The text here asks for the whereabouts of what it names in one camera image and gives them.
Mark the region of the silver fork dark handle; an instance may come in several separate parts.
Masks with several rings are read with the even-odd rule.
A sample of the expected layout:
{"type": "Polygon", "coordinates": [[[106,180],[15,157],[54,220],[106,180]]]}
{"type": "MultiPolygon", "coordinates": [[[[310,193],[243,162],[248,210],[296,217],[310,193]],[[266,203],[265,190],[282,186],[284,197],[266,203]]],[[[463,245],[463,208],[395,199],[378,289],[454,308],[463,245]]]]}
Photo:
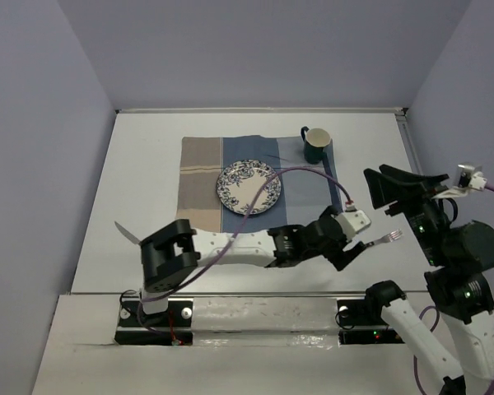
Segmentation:
{"type": "Polygon", "coordinates": [[[367,248],[375,247],[380,244],[387,244],[387,243],[392,243],[394,241],[399,240],[400,238],[403,237],[403,232],[400,229],[394,230],[392,232],[389,232],[388,234],[372,240],[370,242],[365,243],[365,246],[367,248]]]}

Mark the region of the blue beige cloth placemat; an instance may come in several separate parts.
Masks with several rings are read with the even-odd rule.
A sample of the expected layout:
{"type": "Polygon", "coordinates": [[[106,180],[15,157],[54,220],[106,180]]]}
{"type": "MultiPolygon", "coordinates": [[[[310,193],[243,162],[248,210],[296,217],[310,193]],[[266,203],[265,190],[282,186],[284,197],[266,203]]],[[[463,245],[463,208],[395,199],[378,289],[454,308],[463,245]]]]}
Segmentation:
{"type": "MultiPolygon", "coordinates": [[[[191,226],[213,232],[233,232],[243,216],[224,208],[217,196],[217,177],[238,160],[260,160],[276,171],[310,166],[300,137],[185,137],[179,171],[176,217],[191,226]]],[[[282,195],[274,207],[252,215],[244,232],[282,225],[307,225],[328,205],[342,207],[337,187],[317,174],[292,171],[281,176],[282,195]]]]}

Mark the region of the dark green mug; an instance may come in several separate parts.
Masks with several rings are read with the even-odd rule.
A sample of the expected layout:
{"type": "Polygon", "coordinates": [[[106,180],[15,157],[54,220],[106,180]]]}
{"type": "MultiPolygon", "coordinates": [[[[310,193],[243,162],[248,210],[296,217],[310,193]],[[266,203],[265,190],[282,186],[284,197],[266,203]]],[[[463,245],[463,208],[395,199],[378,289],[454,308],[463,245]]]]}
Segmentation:
{"type": "Polygon", "coordinates": [[[305,160],[317,165],[325,157],[325,151],[332,141],[329,133],[322,128],[301,128],[301,138],[303,141],[303,155],[305,160]]]}

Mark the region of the blue floral ceramic plate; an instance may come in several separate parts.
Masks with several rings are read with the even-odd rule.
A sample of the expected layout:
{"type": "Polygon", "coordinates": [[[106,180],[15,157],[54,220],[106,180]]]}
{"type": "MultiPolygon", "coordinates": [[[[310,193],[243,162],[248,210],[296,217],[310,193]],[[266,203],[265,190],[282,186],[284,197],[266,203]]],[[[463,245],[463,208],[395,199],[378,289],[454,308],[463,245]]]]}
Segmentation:
{"type": "MultiPolygon", "coordinates": [[[[217,177],[217,196],[224,208],[244,215],[258,190],[275,174],[275,169],[260,160],[238,160],[228,165],[217,177]]],[[[250,214],[261,214],[272,208],[281,193],[282,182],[276,176],[263,188],[250,214]]]]}

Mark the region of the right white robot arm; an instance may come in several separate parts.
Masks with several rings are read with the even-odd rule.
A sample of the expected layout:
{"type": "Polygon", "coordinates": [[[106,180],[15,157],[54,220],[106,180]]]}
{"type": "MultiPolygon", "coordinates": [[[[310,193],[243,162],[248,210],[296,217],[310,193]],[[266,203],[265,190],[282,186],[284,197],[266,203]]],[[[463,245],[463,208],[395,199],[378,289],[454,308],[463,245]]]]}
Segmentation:
{"type": "Polygon", "coordinates": [[[447,174],[423,176],[381,165],[364,176],[372,206],[406,217],[428,263],[426,288],[454,341],[451,356],[393,281],[366,290],[364,316],[384,321],[421,362],[442,394],[494,394],[494,299],[483,273],[494,268],[494,229],[481,221],[454,227],[442,201],[488,189],[480,168],[461,164],[454,186],[447,174]]]}

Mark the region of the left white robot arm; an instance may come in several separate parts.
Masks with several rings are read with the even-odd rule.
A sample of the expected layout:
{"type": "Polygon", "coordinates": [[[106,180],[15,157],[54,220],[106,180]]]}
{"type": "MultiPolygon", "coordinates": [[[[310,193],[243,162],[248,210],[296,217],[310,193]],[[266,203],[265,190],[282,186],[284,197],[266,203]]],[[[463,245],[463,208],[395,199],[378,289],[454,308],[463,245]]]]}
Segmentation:
{"type": "Polygon", "coordinates": [[[365,249],[353,239],[371,226],[362,210],[327,207],[308,225],[285,225],[251,233],[216,233],[176,220],[139,242],[143,270],[137,315],[160,323],[168,298],[215,265],[245,264],[263,268],[295,267],[321,256],[342,271],[365,249]]]}

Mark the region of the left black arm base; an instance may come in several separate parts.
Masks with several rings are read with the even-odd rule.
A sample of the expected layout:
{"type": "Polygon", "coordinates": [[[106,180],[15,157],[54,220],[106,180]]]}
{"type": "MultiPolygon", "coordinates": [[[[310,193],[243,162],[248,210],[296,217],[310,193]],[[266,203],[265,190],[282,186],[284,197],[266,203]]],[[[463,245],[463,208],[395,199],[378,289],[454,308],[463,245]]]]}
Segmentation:
{"type": "Polygon", "coordinates": [[[145,314],[140,295],[126,290],[119,296],[114,342],[120,346],[191,346],[193,299],[168,300],[167,309],[145,314]]]}

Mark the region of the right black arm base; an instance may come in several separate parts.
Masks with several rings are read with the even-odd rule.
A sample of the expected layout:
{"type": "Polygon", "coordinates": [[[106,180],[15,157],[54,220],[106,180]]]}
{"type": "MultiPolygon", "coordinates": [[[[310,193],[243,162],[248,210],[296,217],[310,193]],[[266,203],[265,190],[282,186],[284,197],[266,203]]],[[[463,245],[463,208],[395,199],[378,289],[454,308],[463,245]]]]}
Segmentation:
{"type": "Polygon", "coordinates": [[[374,316],[363,298],[337,300],[335,323],[340,346],[403,344],[403,339],[381,318],[374,316]]]}

